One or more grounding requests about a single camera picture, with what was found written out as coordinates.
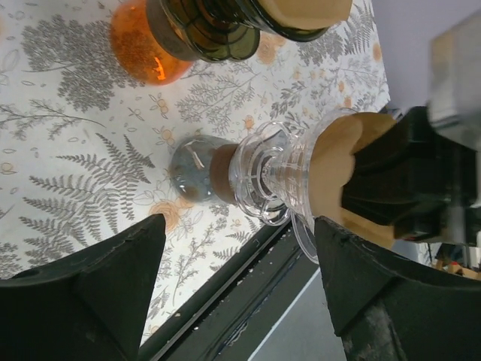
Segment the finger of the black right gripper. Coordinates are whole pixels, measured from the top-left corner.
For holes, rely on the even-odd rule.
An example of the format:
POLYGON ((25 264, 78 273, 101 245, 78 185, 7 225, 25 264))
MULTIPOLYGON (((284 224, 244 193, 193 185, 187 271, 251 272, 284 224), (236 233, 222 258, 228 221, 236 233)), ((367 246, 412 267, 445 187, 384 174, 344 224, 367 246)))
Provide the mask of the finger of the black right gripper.
POLYGON ((417 159, 410 120, 396 123, 386 134, 355 154, 354 175, 400 175, 417 159))
POLYGON ((342 205, 347 210, 380 225, 423 217, 442 204, 443 191, 439 187, 345 186, 342 195, 342 205))

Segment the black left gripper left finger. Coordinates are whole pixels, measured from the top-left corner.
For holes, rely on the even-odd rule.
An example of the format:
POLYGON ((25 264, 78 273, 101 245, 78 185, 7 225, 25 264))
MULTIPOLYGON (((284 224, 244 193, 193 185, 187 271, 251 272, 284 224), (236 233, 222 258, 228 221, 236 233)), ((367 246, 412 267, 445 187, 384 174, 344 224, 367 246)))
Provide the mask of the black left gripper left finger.
POLYGON ((1 282, 3 360, 135 360, 159 263, 165 218, 1 282))

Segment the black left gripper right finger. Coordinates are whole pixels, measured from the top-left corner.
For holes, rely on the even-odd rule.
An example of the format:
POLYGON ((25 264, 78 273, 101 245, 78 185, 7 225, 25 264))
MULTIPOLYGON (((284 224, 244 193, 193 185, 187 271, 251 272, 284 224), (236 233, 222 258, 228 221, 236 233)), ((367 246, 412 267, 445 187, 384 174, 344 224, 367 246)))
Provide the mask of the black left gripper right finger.
POLYGON ((348 360, 478 360, 480 282, 315 221, 334 333, 348 360))

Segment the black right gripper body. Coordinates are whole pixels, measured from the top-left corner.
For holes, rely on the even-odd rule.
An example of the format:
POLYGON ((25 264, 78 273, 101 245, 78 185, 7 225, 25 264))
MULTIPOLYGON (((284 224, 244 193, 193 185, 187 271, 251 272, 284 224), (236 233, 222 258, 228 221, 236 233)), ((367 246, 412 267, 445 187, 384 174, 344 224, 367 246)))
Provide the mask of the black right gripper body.
POLYGON ((402 120, 410 120, 416 127, 416 161, 400 175, 353 173, 352 186, 439 187, 443 204, 436 211, 382 226, 393 226, 395 237, 407 241, 476 240, 477 211, 472 206, 477 198, 474 150, 437 134, 428 122, 426 107, 411 108, 398 122, 402 120))

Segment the brown paper coffee filter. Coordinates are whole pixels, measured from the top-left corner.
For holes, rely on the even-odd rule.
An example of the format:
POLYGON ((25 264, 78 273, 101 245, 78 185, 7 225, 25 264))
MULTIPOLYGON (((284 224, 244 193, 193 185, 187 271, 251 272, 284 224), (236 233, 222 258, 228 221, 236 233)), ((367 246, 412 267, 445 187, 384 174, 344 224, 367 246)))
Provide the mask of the brown paper coffee filter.
POLYGON ((259 4, 282 26, 314 30, 347 20, 352 0, 261 0, 259 4))
POLYGON ((385 249, 395 243, 391 226, 380 226, 341 206, 343 186, 355 168, 354 153, 395 125, 388 114, 361 112, 338 117, 316 140, 308 170, 308 199, 314 217, 325 216, 385 249))

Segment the clear glass dripper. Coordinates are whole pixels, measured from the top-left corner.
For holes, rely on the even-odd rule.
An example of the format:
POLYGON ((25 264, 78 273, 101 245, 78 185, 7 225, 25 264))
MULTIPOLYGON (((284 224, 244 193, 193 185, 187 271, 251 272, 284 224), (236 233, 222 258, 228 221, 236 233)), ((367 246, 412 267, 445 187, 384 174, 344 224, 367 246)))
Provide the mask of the clear glass dripper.
POLYGON ((271 121, 245 137, 228 171, 237 206, 267 225, 289 221, 306 257, 318 263, 315 220, 308 199, 308 170, 319 135, 338 117, 356 114, 340 108, 319 123, 302 129, 294 123, 271 121))

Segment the grey glass carafe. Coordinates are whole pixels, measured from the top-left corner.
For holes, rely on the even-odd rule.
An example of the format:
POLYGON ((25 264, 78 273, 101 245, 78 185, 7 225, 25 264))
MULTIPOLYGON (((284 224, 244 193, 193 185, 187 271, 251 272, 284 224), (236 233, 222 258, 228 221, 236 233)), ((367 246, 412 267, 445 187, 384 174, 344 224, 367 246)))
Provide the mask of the grey glass carafe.
POLYGON ((184 139, 173 153, 171 185, 192 203, 236 203, 228 171, 238 145, 211 135, 184 139))

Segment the olive green glass dripper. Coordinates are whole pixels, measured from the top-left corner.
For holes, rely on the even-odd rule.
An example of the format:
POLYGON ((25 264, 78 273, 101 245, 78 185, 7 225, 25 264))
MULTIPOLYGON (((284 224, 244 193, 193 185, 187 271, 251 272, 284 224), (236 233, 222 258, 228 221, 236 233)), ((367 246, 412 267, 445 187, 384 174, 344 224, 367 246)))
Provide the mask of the olive green glass dripper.
POLYGON ((284 26, 258 1, 148 1, 146 14, 159 46, 187 62, 249 59, 258 49, 261 31, 308 42, 328 30, 284 26))

